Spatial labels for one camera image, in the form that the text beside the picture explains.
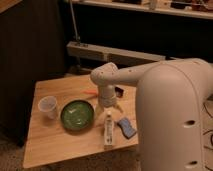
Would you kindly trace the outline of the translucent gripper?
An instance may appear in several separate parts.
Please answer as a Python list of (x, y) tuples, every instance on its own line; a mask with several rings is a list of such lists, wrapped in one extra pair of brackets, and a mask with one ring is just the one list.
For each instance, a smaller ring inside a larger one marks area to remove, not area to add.
[[(124, 95), (124, 90), (122, 88), (115, 87), (115, 92), (116, 92), (116, 96), (119, 97), (119, 98), (123, 97), (123, 95)], [(100, 106), (101, 113), (103, 113), (107, 110), (109, 111), (110, 109), (115, 109), (115, 110), (118, 110), (119, 112), (123, 113), (123, 109), (117, 103), (115, 105), (111, 106), (111, 107)]]

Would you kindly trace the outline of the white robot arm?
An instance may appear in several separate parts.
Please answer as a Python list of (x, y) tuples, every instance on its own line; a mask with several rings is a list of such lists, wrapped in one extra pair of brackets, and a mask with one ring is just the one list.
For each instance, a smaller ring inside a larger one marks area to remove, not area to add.
[(198, 59), (166, 60), (91, 72), (103, 108), (116, 104), (115, 87), (136, 88), (141, 171), (204, 171), (203, 103), (213, 94), (213, 66)]

